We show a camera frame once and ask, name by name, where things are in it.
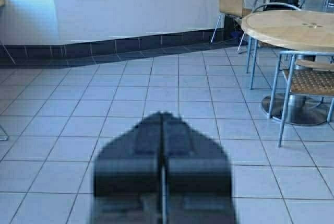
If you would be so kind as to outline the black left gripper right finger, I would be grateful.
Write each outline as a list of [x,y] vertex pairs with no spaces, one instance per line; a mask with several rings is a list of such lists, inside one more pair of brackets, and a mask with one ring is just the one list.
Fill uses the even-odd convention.
[[223,148],[179,117],[162,114],[162,223],[237,223]]

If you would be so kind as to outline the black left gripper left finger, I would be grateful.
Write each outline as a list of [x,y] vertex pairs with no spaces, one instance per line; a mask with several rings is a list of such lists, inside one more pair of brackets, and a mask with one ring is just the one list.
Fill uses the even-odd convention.
[[107,143],[94,161],[90,223],[160,223],[162,113],[145,117]]

